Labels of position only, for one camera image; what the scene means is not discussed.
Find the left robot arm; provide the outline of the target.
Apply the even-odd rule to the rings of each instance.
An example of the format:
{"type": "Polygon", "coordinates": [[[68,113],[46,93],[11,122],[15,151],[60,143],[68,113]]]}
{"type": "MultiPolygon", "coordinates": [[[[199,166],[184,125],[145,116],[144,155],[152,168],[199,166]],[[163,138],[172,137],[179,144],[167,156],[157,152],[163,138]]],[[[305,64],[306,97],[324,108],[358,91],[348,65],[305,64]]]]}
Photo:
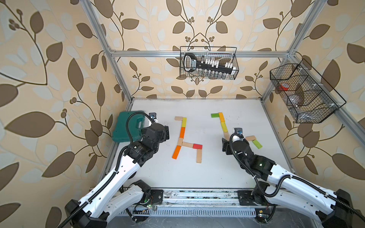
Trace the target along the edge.
{"type": "Polygon", "coordinates": [[[67,218],[59,227],[70,224],[73,228],[105,228],[116,215],[149,198],[151,188],[142,180],[119,196],[115,194],[168,139],[168,126],[151,123],[143,128],[141,139],[122,148],[113,170],[93,190],[80,200],[69,201],[65,207],[67,218]]]}

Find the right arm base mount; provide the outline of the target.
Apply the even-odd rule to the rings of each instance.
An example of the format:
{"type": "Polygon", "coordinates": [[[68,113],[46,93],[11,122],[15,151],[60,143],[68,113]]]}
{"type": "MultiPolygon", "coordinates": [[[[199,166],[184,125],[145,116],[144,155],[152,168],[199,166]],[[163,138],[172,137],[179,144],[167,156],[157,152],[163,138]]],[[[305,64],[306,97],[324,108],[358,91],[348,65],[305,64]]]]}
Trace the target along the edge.
{"type": "Polygon", "coordinates": [[[239,190],[237,191],[237,195],[241,206],[273,206],[260,191],[239,190]]]}

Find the orange-yellow block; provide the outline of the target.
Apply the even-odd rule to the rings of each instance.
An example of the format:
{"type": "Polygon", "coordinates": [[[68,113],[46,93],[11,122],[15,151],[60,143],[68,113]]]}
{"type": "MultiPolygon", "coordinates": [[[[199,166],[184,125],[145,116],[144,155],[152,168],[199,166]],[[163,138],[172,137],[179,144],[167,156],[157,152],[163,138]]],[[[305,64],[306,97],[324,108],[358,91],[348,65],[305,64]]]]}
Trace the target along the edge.
{"type": "Polygon", "coordinates": [[[223,113],[219,112],[219,118],[220,118],[220,122],[221,122],[221,123],[224,123],[224,122],[225,122],[225,119],[224,119],[223,113]]]}

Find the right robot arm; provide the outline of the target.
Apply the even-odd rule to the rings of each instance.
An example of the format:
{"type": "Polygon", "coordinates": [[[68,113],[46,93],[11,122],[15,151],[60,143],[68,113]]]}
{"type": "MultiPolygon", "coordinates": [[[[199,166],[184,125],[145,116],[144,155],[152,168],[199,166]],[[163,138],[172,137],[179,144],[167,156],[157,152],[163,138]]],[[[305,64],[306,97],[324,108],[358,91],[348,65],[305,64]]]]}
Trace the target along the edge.
{"type": "Polygon", "coordinates": [[[324,228],[352,228],[354,218],[365,217],[353,208],[351,196],[303,179],[273,160],[254,154],[240,130],[222,138],[222,151],[233,155],[256,183],[251,200],[262,206],[282,206],[319,221],[324,228]]]}

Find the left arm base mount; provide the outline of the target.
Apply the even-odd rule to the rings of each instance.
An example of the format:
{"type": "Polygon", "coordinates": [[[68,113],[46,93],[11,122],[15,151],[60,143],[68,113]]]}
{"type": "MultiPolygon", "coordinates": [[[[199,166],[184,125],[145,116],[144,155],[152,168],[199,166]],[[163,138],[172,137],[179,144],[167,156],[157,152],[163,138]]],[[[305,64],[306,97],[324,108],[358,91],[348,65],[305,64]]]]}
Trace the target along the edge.
{"type": "Polygon", "coordinates": [[[144,194],[139,202],[134,203],[134,205],[160,205],[163,202],[163,190],[162,189],[151,189],[144,194]]]}

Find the yellow block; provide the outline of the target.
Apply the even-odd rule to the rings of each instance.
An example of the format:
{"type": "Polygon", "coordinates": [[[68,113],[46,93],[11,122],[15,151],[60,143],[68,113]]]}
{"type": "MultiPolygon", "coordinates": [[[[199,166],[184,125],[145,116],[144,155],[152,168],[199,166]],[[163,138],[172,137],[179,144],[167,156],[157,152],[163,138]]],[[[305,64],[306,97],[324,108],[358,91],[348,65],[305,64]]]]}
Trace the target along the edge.
{"type": "Polygon", "coordinates": [[[182,128],[185,128],[185,127],[186,127],[186,124],[187,124],[187,118],[186,118],[186,117],[184,117],[184,118],[182,119],[182,128]]]}
{"type": "Polygon", "coordinates": [[[221,122],[221,127],[222,127],[222,130],[227,133],[228,132],[228,129],[227,129],[227,126],[226,126],[226,123],[225,122],[221,122]]]}

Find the light green block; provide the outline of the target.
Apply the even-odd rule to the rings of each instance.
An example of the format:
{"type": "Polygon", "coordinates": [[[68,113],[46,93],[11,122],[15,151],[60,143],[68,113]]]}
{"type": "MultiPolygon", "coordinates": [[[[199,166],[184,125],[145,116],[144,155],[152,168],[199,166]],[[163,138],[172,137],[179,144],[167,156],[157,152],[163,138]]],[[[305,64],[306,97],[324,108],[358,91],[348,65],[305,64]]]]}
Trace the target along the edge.
{"type": "Polygon", "coordinates": [[[257,147],[257,149],[261,149],[263,146],[261,145],[261,143],[260,142],[258,142],[258,140],[253,140],[253,142],[252,142],[256,147],[257,147]]]}

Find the orange block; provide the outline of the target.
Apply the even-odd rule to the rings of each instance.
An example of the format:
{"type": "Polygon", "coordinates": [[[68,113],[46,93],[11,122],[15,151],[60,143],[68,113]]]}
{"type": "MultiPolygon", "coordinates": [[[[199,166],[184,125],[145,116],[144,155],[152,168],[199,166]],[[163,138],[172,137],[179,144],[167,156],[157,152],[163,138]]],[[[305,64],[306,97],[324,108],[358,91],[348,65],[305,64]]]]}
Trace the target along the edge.
{"type": "Polygon", "coordinates": [[[180,131],[180,138],[184,138],[184,135],[185,135],[185,127],[181,127],[181,131],[180,131]]]}
{"type": "Polygon", "coordinates": [[[179,146],[179,145],[178,145],[178,146],[176,147],[176,149],[175,149],[174,153],[173,153],[173,156],[172,156],[172,158],[173,158],[173,159],[175,159],[175,160],[176,160],[176,159],[178,158],[178,155],[179,155],[180,150],[181,150],[181,146],[179,146]]]}

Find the red block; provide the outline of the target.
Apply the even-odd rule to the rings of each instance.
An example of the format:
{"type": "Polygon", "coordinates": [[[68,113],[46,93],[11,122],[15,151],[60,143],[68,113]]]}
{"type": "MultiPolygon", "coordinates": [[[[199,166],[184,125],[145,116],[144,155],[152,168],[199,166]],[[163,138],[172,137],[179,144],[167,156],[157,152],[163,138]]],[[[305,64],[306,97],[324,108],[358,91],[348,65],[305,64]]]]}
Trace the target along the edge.
{"type": "Polygon", "coordinates": [[[202,145],[201,144],[193,144],[193,148],[196,150],[202,150],[202,145]]]}

